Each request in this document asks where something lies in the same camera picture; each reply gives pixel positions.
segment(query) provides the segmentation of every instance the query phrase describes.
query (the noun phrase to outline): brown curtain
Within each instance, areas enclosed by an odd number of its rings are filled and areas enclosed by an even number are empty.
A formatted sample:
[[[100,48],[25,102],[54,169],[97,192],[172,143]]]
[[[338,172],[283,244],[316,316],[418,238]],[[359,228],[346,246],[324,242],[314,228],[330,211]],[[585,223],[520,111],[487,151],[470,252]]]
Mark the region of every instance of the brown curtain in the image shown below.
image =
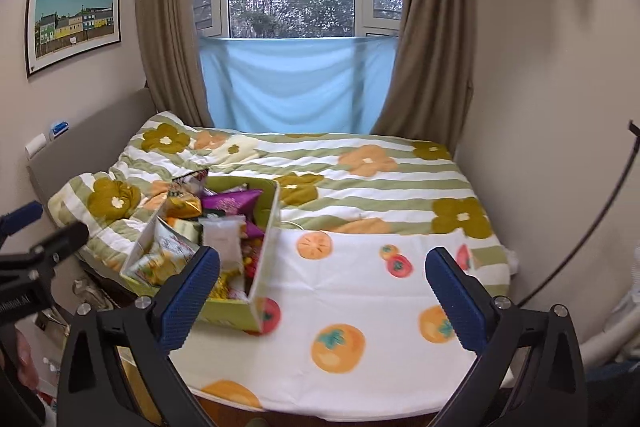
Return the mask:
[[[373,134],[455,150],[473,92],[476,0],[403,0],[398,53]]]
[[[184,123],[213,127],[198,58],[192,0],[136,0],[138,39],[151,96]]]

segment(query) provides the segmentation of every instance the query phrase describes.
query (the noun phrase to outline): snack box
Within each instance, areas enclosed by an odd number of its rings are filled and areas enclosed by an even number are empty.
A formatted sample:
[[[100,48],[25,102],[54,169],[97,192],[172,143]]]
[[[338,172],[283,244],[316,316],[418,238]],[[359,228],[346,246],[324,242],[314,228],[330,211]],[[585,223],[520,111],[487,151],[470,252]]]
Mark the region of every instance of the snack box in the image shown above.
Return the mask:
[[[207,299],[198,320],[213,324],[228,326],[244,331],[262,331],[263,305],[267,290],[271,267],[275,258],[275,249],[278,241],[277,234],[280,225],[280,187],[277,182],[264,178],[248,178],[245,176],[209,176],[207,188],[215,192],[223,192],[229,188],[237,187],[243,183],[249,185],[249,189],[259,188],[263,193],[258,198],[254,208],[256,225],[264,233],[262,253],[258,264],[254,283],[249,291],[248,301],[229,299]],[[127,269],[132,266],[145,252],[149,250],[154,240],[154,232],[158,216],[164,215],[161,207],[156,215],[149,221],[139,240],[120,271],[121,277],[127,283],[129,289],[137,295],[153,296],[159,288],[139,282],[126,275]]]

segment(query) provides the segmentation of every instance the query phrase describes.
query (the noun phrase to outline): screw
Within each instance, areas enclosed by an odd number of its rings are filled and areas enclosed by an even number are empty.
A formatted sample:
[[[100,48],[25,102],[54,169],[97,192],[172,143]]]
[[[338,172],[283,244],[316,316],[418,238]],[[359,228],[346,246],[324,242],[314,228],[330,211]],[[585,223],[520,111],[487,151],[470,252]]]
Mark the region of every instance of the screw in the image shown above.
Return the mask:
[[[564,306],[562,306],[562,304],[556,304],[554,306],[554,313],[558,317],[566,317],[569,314],[569,310],[567,308],[565,308]]]
[[[88,302],[83,302],[78,306],[78,310],[76,311],[76,313],[78,315],[86,315],[90,311],[91,311],[91,304],[89,304]]]
[[[151,305],[151,297],[142,296],[136,299],[136,308],[146,310]]]
[[[502,295],[499,295],[494,299],[494,304],[499,310],[508,310],[511,308],[511,301],[509,298]]]

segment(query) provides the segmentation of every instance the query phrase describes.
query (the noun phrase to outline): headboard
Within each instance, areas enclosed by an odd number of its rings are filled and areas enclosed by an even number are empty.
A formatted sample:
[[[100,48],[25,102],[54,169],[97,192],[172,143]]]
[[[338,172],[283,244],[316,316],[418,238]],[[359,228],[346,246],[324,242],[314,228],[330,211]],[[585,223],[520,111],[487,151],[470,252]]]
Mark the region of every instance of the headboard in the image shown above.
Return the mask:
[[[40,202],[83,172],[106,171],[129,139],[156,114],[148,89],[140,89],[71,126],[27,163],[29,178]]]

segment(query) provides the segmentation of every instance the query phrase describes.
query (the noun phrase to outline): colorful houses painting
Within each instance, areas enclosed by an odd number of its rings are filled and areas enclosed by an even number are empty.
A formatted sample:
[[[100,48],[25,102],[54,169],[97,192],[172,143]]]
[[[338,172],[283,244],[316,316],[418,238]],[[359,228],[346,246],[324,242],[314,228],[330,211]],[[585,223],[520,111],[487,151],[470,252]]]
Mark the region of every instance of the colorful houses painting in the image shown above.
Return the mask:
[[[119,0],[28,0],[28,74],[120,42]]]

